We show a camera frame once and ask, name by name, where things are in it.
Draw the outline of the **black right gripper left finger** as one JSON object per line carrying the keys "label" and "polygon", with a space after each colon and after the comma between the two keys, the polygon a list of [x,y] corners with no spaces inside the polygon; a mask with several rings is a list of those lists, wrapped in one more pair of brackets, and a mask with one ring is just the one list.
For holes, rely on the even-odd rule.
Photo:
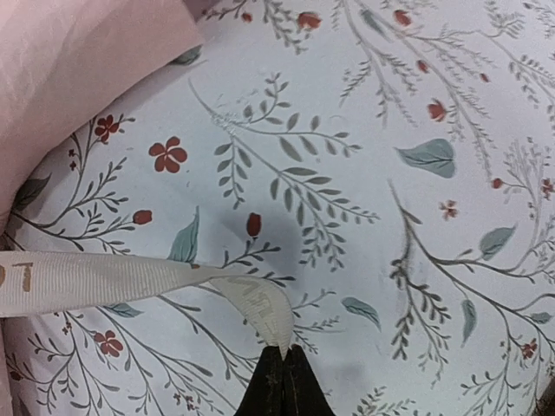
{"label": "black right gripper left finger", "polygon": [[279,348],[265,347],[235,416],[280,416],[283,413],[283,375]]}

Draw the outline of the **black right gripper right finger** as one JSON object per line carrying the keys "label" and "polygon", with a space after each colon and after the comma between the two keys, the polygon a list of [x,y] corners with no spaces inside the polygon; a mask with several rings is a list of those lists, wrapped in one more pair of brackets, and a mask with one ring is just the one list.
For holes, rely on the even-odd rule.
{"label": "black right gripper right finger", "polygon": [[332,416],[302,347],[293,345],[284,361],[284,415]]}

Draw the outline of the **cream printed ribbon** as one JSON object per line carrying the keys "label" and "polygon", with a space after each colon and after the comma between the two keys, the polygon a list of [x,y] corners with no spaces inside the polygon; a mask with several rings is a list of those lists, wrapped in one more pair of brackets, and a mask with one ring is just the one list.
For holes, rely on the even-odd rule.
{"label": "cream printed ribbon", "polygon": [[257,330],[286,355],[293,332],[287,295],[274,283],[166,259],[89,253],[4,251],[1,316],[41,315],[132,302],[210,283]]}

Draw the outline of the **pink wrapping paper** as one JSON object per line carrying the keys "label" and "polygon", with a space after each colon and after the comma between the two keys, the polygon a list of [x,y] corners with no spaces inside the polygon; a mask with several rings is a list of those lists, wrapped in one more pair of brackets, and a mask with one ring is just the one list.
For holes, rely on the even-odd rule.
{"label": "pink wrapping paper", "polygon": [[[1,4],[1,220],[42,160],[201,36],[184,1]],[[28,320],[1,316],[1,349]]]}

